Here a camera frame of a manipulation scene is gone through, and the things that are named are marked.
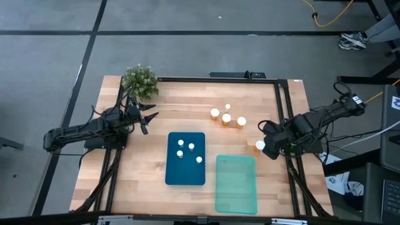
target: white cable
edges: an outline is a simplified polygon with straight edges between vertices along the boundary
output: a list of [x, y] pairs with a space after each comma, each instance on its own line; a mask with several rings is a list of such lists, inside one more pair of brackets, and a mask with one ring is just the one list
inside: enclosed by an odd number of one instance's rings
[[347, 145], [344, 145], [344, 146], [340, 147], [340, 149], [344, 149], [344, 148], [346, 148], [346, 147], [352, 146], [353, 144], [360, 143], [361, 141], [365, 141], [365, 140], [367, 140], [367, 139], [370, 139], [370, 138], [373, 138], [373, 137], [375, 137], [375, 136], [378, 136], [378, 135], [380, 135], [380, 134], [382, 134], [382, 133], [385, 133], [386, 131], [388, 131], [388, 130], [392, 129], [393, 127], [397, 126], [398, 124], [400, 124], [400, 121], [396, 122], [396, 123], [393, 124], [392, 126], [389, 126], [388, 128], [384, 129], [384, 130], [381, 131], [381, 132], [377, 132], [376, 134], [373, 134], [373, 135], [371, 135], [371, 136], [369, 136], [369, 137], [365, 137], [365, 138], [363, 138], [363, 139], [361, 139], [361, 140], [358, 140], [358, 141], [353, 141], [353, 142], [350, 143], [350, 144], [347, 144]]

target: orange cable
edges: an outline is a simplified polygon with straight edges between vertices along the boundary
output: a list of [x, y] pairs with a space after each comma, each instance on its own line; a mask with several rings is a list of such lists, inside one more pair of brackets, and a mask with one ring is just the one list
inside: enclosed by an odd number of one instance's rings
[[[307, 3], [307, 4], [311, 7], [312, 12], [315, 13], [315, 9], [314, 9], [314, 7], [313, 7], [312, 4], [310, 4], [310, 3], [307, 2], [306, 0], [302, 0], [302, 1], [305, 2], [305, 3]], [[318, 23], [317, 16], [313, 16], [315, 23], [316, 23], [317, 26], [319, 26], [320, 28], [324, 28], [324, 27], [326, 27], [326, 26], [331, 25], [332, 23], [334, 23], [335, 21], [337, 21], [337, 20], [343, 15], [344, 12], [346, 12], [346, 11], [348, 10], [348, 8], [350, 7], [350, 5], [351, 5], [353, 2], [354, 2], [354, 0], [351, 0], [351, 1], [349, 2], [349, 4], [343, 9], [343, 11], [342, 11], [339, 15], [337, 15], [336, 18], [335, 18], [334, 20], [332, 20], [331, 22], [329, 22], [329, 23], [327, 23], [327, 24], [320, 25], [320, 24]]]

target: gray floor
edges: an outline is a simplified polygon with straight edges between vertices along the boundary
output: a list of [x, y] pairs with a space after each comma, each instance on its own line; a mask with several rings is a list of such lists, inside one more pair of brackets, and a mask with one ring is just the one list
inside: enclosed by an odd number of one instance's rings
[[[13, 1], [0, 7], [0, 29], [91, 30], [100, 0]], [[320, 23], [334, 18], [345, 2], [313, 2]], [[382, 15], [387, 9], [375, 1]], [[310, 8], [300, 0], [280, 1], [146, 1], [109, 0], [100, 30], [363, 30], [375, 23], [366, 3], [354, 3], [335, 24], [314, 25]], [[76, 79], [88, 36], [0, 36], [0, 136], [24, 143], [24, 151], [0, 151], [0, 218], [25, 216], [37, 191], [48, 155], [43, 134], [59, 126]], [[98, 36], [94, 44], [71, 125], [86, 122], [104, 75], [122, 75], [137, 63], [158, 76], [208, 76], [211, 71], [263, 71], [269, 78], [303, 79], [310, 107], [338, 95], [335, 77], [371, 76], [393, 59], [387, 44], [365, 51], [342, 51], [336, 37], [293, 36]], [[367, 99], [382, 86], [351, 85]], [[335, 123], [335, 135], [380, 127], [381, 99], [365, 115]], [[350, 151], [375, 149], [378, 139]], [[81, 153], [83, 143], [64, 153]], [[351, 153], [336, 152], [341, 158]], [[61, 157], [44, 214], [65, 213], [78, 174], [77, 157]], [[346, 216], [335, 208], [335, 214]]]

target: chair leg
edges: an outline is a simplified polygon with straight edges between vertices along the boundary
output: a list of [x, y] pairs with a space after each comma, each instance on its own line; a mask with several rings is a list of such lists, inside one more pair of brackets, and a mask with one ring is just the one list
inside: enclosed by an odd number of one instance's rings
[[0, 137], [0, 149], [1, 149], [1, 147], [11, 147], [11, 148], [18, 149], [18, 150], [24, 149], [23, 144], [19, 144], [18, 142], [8, 140], [3, 137]]

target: black floor stripe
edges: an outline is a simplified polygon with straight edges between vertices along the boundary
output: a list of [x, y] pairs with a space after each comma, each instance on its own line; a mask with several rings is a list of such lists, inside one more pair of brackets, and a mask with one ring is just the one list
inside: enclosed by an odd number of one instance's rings
[[43, 36], [77, 36], [77, 35], [91, 35], [92, 31], [57, 31], [57, 30], [48, 30], [48, 31], [27, 31], [27, 30], [0, 30], [0, 35], [20, 35], [20, 36], [28, 36], [28, 35], [43, 35]]
[[[95, 33], [96, 31], [99, 30], [100, 22], [101, 19], [103, 18], [104, 10], [106, 8], [107, 0], [102, 0], [99, 12], [97, 14], [96, 22], [94, 23], [93, 26], [93, 32]], [[72, 89], [71, 96], [69, 98], [67, 108], [64, 112], [64, 116], [62, 117], [61, 120], [61, 127], [62, 128], [67, 128], [69, 126], [69, 123], [71, 122], [71, 118], [73, 116], [76, 100], [78, 99], [78, 94], [79, 90], [81, 89], [82, 82], [83, 82], [83, 77], [86, 72], [86, 68], [88, 66], [89, 58], [92, 53], [92, 49], [94, 46], [94, 42], [96, 40], [96, 35], [92, 34], [89, 38], [89, 42], [86, 47], [85, 54], [82, 59], [81, 67], [80, 70], [77, 74], [77, 78], [75, 81], [75, 85]], [[57, 163], [58, 163], [59, 155], [52, 154], [49, 157], [49, 163], [47, 164], [47, 170], [46, 170], [46, 175], [43, 179], [39, 194], [37, 195], [37, 201], [34, 205], [34, 209], [32, 211], [33, 216], [39, 216], [42, 214], [44, 204], [46, 203], [46, 198], [49, 193], [51, 181], [53, 180], [54, 173], [56, 171]]]
[[0, 36], [142, 36], [142, 35], [176, 35], [176, 36], [338, 36], [341, 33], [359, 31], [0, 31]]

